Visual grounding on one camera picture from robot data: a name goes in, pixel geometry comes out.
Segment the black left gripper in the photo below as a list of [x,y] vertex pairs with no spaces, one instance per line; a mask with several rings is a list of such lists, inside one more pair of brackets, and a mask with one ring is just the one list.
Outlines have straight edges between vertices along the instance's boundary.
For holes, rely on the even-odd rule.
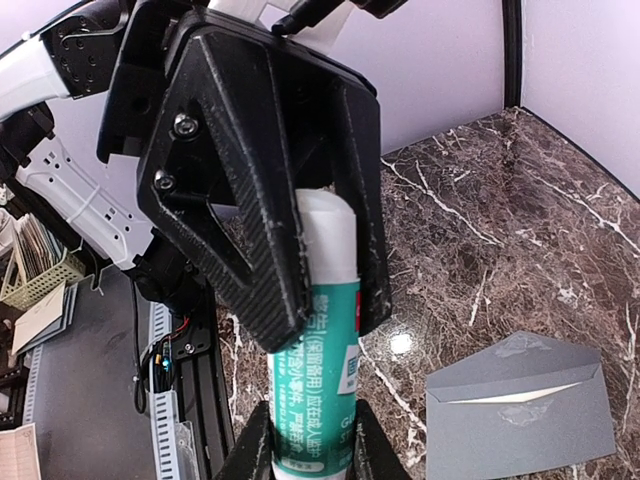
[[260,347],[295,342],[310,275],[290,165],[372,165],[378,103],[361,75],[299,35],[346,1],[139,1],[111,78],[97,154],[142,158],[143,212]]

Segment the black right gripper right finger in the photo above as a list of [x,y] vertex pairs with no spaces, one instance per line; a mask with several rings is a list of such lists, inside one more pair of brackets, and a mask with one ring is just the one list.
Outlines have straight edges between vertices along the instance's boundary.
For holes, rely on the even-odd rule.
[[355,450],[352,478],[361,480],[409,480],[369,403],[356,403]]

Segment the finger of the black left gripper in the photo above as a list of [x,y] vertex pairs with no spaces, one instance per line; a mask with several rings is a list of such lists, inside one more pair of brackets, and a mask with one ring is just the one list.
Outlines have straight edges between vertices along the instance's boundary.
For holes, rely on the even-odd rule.
[[332,186],[356,215],[360,334],[365,336],[392,313],[381,206],[380,108],[369,88],[333,80],[311,103],[311,113],[299,148],[299,186]]

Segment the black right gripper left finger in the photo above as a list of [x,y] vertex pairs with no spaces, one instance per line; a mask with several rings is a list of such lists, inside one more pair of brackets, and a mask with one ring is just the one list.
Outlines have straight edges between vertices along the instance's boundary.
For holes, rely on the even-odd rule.
[[269,404],[259,402],[215,480],[269,480],[273,478]]

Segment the green and white glue stick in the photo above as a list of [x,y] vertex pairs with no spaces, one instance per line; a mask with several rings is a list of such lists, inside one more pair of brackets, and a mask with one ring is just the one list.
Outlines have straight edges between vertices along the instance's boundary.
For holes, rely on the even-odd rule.
[[354,451],[360,278],[356,215],[325,190],[296,192],[311,313],[289,348],[268,355],[277,479],[343,479]]

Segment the grey paper envelope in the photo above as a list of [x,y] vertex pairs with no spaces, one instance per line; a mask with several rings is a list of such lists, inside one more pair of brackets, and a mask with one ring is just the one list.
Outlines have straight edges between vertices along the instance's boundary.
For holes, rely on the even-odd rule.
[[[526,403],[451,404],[581,382]],[[426,378],[429,479],[500,479],[615,453],[598,349],[525,331]]]

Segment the beige ornate letter paper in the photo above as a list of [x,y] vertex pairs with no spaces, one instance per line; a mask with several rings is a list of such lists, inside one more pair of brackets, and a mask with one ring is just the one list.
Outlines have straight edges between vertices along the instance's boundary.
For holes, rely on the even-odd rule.
[[562,392],[573,387],[581,385],[581,382],[575,382],[556,387],[550,387],[539,390],[532,390],[528,392],[519,392],[508,395],[500,395],[493,397],[483,397],[469,400],[455,400],[451,401],[451,404],[508,404],[508,403],[526,403],[540,398],[547,397],[549,395]]

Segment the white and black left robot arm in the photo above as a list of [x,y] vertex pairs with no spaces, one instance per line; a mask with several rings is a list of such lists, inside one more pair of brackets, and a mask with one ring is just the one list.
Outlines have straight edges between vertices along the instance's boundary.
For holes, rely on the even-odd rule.
[[352,1],[82,1],[1,57],[1,178],[94,272],[291,345],[322,282],[302,193],[356,217],[357,329],[392,312],[373,85],[327,56]]

